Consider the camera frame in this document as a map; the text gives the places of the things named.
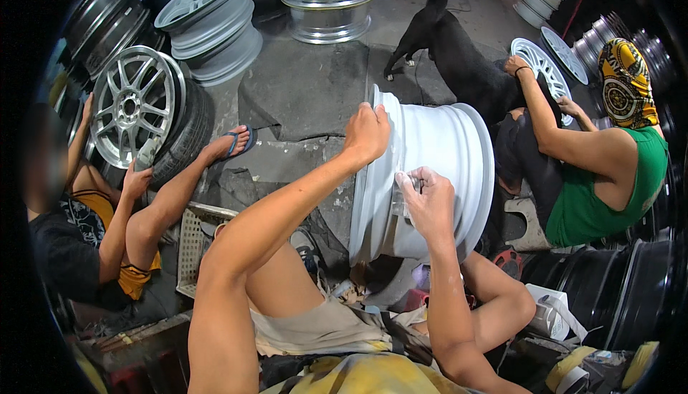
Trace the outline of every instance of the beige shorts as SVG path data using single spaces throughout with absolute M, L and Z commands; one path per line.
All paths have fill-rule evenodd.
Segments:
M 366 323 L 331 295 L 318 307 L 289 318 L 271 318 L 251 310 L 256 349 L 261 355 L 377 353 L 391 351 L 391 337 Z

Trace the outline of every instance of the black t-shirt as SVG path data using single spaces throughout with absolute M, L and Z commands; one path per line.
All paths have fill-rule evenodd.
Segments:
M 30 223 L 39 273 L 48 288 L 80 303 L 118 311 L 132 299 L 117 280 L 99 284 L 99 246 L 105 226 L 93 209 L 63 195 Z

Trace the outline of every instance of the hand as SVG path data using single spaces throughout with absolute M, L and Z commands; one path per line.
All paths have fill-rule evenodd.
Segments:
M 81 126 L 88 126 L 91 123 L 91 112 L 93 111 L 93 93 L 91 92 L 84 103 L 84 110 L 81 113 Z
M 404 194 L 411 222 L 426 241 L 454 236 L 454 187 L 430 167 L 421 167 L 410 173 L 420 182 L 420 194 L 414 189 L 409 176 L 399 172 L 394 179 Z
M 129 164 L 129 168 L 126 169 L 125 183 L 122 187 L 122 198 L 136 200 L 141 196 L 146 189 L 150 180 L 153 178 L 153 168 L 147 168 L 140 172 L 133 171 L 133 165 L 136 163 L 136 158 L 132 160 Z
M 557 98 L 556 103 L 559 105 L 559 108 L 562 109 L 562 113 L 570 114 L 571 116 L 578 116 L 580 112 L 583 111 L 578 104 L 575 104 L 572 99 L 565 95 Z
M 526 60 L 524 60 L 517 54 L 514 54 L 511 55 L 508 60 L 506 60 L 506 63 L 504 64 L 504 71 L 506 71 L 510 76 L 517 77 L 516 70 L 518 70 L 521 67 L 528 67 L 528 70 L 532 72 L 532 69 L 530 68 Z
M 346 125 L 346 140 L 341 153 L 350 154 L 360 169 L 381 157 L 389 141 L 390 122 L 384 106 L 379 104 L 373 110 L 370 104 L 361 103 L 358 112 Z

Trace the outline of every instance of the blue flip-flop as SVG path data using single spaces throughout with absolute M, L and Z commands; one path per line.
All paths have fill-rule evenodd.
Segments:
M 241 152 L 239 152 L 236 155 L 231 155 L 231 153 L 234 150 L 234 148 L 236 147 L 237 141 L 239 141 L 239 134 L 243 134 L 245 131 L 240 132 L 240 133 L 236 133 L 234 131 L 228 131 L 228 132 L 225 132 L 224 134 L 222 134 L 220 137 L 234 136 L 234 141 L 232 141 L 232 146 L 230 146 L 229 149 L 227 150 L 227 154 L 224 157 L 219 158 L 216 162 L 214 162 L 212 164 L 215 165 L 217 163 L 221 163 L 222 161 L 227 161 L 228 159 L 238 157 L 239 155 L 245 154 L 246 151 L 251 149 L 253 147 L 253 143 L 255 143 L 254 132 L 253 132 L 253 128 L 251 128 L 251 125 L 246 125 L 246 131 L 248 131 L 248 141 L 246 141 L 246 146 L 244 147 L 244 149 Z

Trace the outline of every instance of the dog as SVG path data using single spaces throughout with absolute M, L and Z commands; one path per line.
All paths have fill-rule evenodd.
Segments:
M 384 77 L 394 79 L 391 69 L 404 55 L 406 64 L 415 66 L 413 54 L 426 48 L 457 102 L 473 106 L 487 125 L 493 125 L 508 111 L 526 106 L 521 84 L 478 52 L 458 19 L 446 10 L 447 1 L 427 0 L 415 14 L 384 68 Z M 561 127 L 562 112 L 544 76 L 538 76 L 537 81 Z

